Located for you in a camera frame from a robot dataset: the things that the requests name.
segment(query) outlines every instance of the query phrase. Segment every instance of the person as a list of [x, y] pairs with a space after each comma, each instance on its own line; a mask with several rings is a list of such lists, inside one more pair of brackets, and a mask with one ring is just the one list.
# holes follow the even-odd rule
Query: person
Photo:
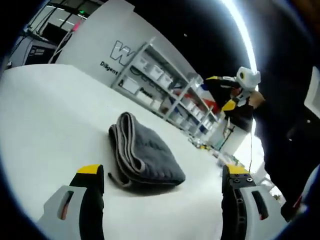
[[265, 170], [286, 200], [281, 212], [289, 219], [297, 208], [310, 174], [320, 163], [310, 151], [313, 139], [303, 131], [297, 132], [296, 140], [287, 137], [284, 123], [260, 92], [253, 91], [248, 104], [253, 107], [255, 135], [261, 140]]

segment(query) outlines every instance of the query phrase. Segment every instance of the shelving unit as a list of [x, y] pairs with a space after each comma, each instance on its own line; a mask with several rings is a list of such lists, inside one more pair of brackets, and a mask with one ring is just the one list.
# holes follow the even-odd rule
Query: shelving unit
[[[181, 106], [184, 109], [184, 114], [187, 114], [188, 116], [191, 116], [197, 124], [195, 124], [194, 127], [192, 127], [192, 130], [188, 130], [189, 134], [194, 135], [202, 126], [207, 131], [209, 130], [205, 125], [204, 122], [209, 119], [210, 122], [213, 124], [215, 121], [218, 120], [218, 118], [212, 113], [212, 107], [208, 107], [206, 103], [203, 101], [203, 99], [197, 94], [197, 92], [192, 88], [192, 86], [196, 82], [196, 78], [188, 79], [164, 54], [161, 53], [159, 49], [157, 49], [156, 46], [152, 44], [153, 39], [149, 42], [144, 43], [134, 54], [134, 56], [131, 58], [131, 60], [124, 66], [120, 74], [117, 76], [115, 81], [112, 83], [111, 88], [118, 91], [125, 97], [131, 99], [132, 101], [136, 102], [137, 104], [141, 105], [145, 109], [153, 112], [163, 120], [171, 123], [175, 127], [179, 129], [183, 129], [182, 126], [180, 126], [178, 123], [176, 123], [174, 120], [170, 118], [170, 115], [176, 110], [177, 106]], [[161, 67], [161, 69], [173, 79], [173, 83], [168, 87], [162, 86], [156, 79], [154, 79], [144, 68], [140, 68], [135, 65], [135, 61], [138, 58], [141, 58], [142, 55], [147, 55], [148, 58], [152, 59], [156, 64]], [[159, 110], [156, 110], [152, 108], [150, 105], [142, 101], [141, 99], [137, 98], [137, 93], [133, 94], [126, 89], [119, 86], [122, 79], [125, 76], [128, 76], [129, 71], [135, 70], [135, 72], [140, 73], [142, 76], [146, 77], [150, 83], [155, 85], [160, 91], [166, 95], [167, 97], [172, 98], [173, 103], [168, 109], [166, 113], [162, 113]], [[172, 88], [177, 84], [180, 83], [182, 85], [182, 90], [179, 96], [173, 94], [171, 92]], [[198, 119], [197, 116], [188, 109], [183, 103], [182, 98], [184, 95], [189, 92], [191, 95], [195, 98], [198, 105], [203, 106], [203, 109], [206, 109], [206, 112], [204, 113], [204, 116], [201, 119]]]

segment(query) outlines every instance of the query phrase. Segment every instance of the person's hand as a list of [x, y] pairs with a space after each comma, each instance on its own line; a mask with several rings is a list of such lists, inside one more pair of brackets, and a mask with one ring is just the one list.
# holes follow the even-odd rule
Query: person's hand
[[265, 101], [264, 96], [258, 92], [258, 91], [253, 91], [250, 95], [249, 98], [249, 105], [253, 106], [254, 109], [259, 107], [263, 102]]

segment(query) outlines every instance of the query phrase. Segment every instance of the white wall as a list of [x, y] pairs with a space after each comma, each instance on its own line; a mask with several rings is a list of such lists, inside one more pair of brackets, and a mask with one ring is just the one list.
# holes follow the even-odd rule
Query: white wall
[[[256, 130], [256, 121], [252, 122], [251, 132], [254, 133]], [[262, 147], [261, 141], [257, 136], [252, 135], [252, 150], [251, 150], [251, 134], [247, 134], [238, 147], [234, 156], [247, 168], [250, 167], [251, 162], [251, 151], [252, 151], [252, 163], [251, 163], [251, 173], [256, 173], [259, 168], [264, 163], [264, 149]]]
[[231, 133], [228, 140], [224, 143], [223, 147], [221, 148], [222, 153], [228, 153], [230, 155], [235, 154], [239, 146], [245, 140], [248, 133], [241, 128], [234, 126], [233, 133]]
[[[226, 120], [221, 121], [219, 126], [216, 128], [216, 131], [209, 138], [209, 142], [212, 146], [220, 146], [224, 141], [223, 130], [227, 124]], [[230, 129], [233, 129], [233, 132], [229, 136], [229, 138], [225, 141], [224, 145], [221, 148], [221, 153], [228, 153], [233, 155], [239, 146], [243, 143], [248, 133], [241, 128], [230, 124]]]
[[136, 14], [134, 6], [124, 0], [109, 0], [79, 27], [65, 46], [57, 63], [73, 65], [101, 83], [110, 86], [116, 75], [100, 65], [102, 61], [117, 72], [123, 69], [119, 59], [111, 58], [117, 41], [127, 46], [128, 58], [144, 42], [153, 42], [183, 73], [195, 72], [183, 55], [151, 24]]

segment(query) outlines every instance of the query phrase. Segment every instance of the ceiling light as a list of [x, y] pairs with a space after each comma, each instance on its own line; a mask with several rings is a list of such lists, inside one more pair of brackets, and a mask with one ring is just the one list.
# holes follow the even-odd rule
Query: ceiling light
[[82, 15], [80, 15], [80, 14], [78, 14], [78, 16], [79, 16], [80, 18], [87, 19], [87, 17], [82, 16]]
[[254, 49], [252, 47], [252, 43], [249, 37], [249, 33], [246, 27], [245, 21], [243, 20], [236, 5], [233, 3], [232, 0], [221, 0], [221, 2], [228, 8], [230, 14], [232, 15], [235, 21], [236, 26], [240, 31], [242, 40], [246, 48], [246, 52], [248, 54], [250, 68], [254, 73], [256, 73], [257, 72], [256, 58], [255, 58]]
[[[56, 8], [55, 6], [47, 6], [48, 8]], [[60, 8], [60, 7], [57, 7], [56, 9], [59, 9], [59, 10], [62, 10], [64, 11], [64, 9]]]
[[67, 24], [71, 24], [72, 26], [74, 26], [74, 24], [72, 22], [66, 21]]

